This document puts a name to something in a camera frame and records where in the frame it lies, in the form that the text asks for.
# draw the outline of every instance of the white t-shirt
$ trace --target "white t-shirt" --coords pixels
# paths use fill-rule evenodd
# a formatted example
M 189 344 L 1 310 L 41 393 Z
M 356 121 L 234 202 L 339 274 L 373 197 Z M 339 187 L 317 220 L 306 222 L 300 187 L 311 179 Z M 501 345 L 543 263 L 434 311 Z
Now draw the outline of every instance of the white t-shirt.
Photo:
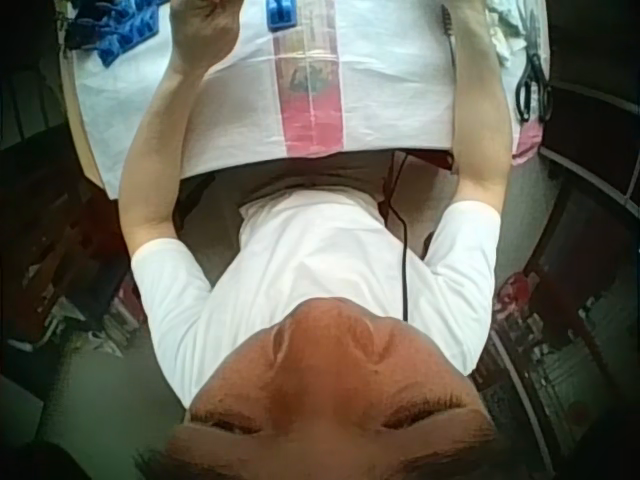
M 402 318 L 402 242 L 366 194 L 293 190 L 242 213 L 240 253 L 213 289 L 178 240 L 151 241 L 132 259 L 158 362 L 185 406 L 231 351 L 304 300 L 344 297 Z M 424 263 L 407 257 L 409 323 L 465 375 L 489 333 L 499 230 L 488 205 L 455 203 Z

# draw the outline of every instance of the black scissors handle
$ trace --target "black scissors handle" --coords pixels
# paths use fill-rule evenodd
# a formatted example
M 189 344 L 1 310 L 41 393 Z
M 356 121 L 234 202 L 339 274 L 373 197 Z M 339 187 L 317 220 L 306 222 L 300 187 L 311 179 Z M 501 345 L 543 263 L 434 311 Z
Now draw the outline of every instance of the black scissors handle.
M 545 123 L 551 117 L 553 99 L 551 86 L 542 68 L 542 60 L 537 53 L 527 54 L 524 72 L 516 86 L 516 109 L 522 123 L 531 119 L 531 95 L 534 84 L 538 94 L 538 119 Z
M 551 86 L 542 68 L 542 59 L 538 53 L 531 55 L 531 71 L 538 87 L 538 116 L 541 123 L 545 123 L 551 118 L 553 110 L 553 97 L 551 96 Z
M 527 55 L 524 72 L 522 72 L 522 76 L 520 80 L 518 80 L 518 85 L 516 85 L 516 109 L 518 111 L 518 117 L 520 117 L 520 121 L 523 123 L 528 122 L 531 118 L 531 76 L 531 62 L 529 55 Z

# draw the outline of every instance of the short sleeve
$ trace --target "short sleeve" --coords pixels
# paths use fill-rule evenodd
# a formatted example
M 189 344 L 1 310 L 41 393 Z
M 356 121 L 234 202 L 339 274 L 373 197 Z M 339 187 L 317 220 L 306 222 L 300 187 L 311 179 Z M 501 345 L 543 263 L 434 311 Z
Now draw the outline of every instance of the short sleeve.
M 131 269 L 160 368 L 188 407 L 195 371 L 195 326 L 211 286 L 192 253 L 176 239 L 162 238 L 143 245 L 133 255 Z
M 448 331 L 461 346 L 465 375 L 478 363 L 491 326 L 500 215 L 476 201 L 452 204 L 442 216 L 425 264 L 434 276 Z

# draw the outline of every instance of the white tablecloth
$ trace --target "white tablecloth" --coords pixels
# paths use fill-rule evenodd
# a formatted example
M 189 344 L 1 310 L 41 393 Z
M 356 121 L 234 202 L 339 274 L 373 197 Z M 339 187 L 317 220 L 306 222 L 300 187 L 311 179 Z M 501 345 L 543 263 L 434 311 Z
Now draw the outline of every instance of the white tablecloth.
M 298 0 L 302 6 L 308 2 L 310 10 L 314 3 L 325 1 Z M 111 198 L 117 196 L 125 155 L 168 61 L 168 13 L 168 5 L 161 7 L 156 37 L 108 69 L 96 54 L 73 53 L 85 129 Z M 541 19 L 546 46 L 546 15 Z M 299 24 L 304 23 L 303 15 Z M 449 149 L 454 71 L 439 3 L 335 0 L 335 32 L 342 149 Z M 322 60 L 323 53 L 309 50 L 305 55 L 314 61 Z M 265 0 L 245 0 L 238 46 L 209 72 L 191 114 L 184 177 L 287 156 L 274 59 Z M 524 61 L 520 50 L 503 69 L 513 112 L 514 149 L 520 125 L 513 92 Z

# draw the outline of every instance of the man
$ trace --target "man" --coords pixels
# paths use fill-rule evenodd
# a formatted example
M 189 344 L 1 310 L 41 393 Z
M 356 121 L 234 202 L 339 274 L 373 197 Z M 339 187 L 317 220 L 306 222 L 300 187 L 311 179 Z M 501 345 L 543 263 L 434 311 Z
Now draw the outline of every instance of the man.
M 171 217 L 189 111 L 204 74 L 236 44 L 242 1 L 172 1 L 171 60 L 120 189 L 155 352 L 190 416 L 165 454 L 143 462 L 148 476 L 484 472 L 495 432 L 466 375 L 489 330 L 511 122 L 484 0 L 446 5 L 459 183 L 426 260 L 408 255 L 403 322 L 403 246 L 373 198 L 341 182 L 243 207 L 240 252 L 207 282 Z

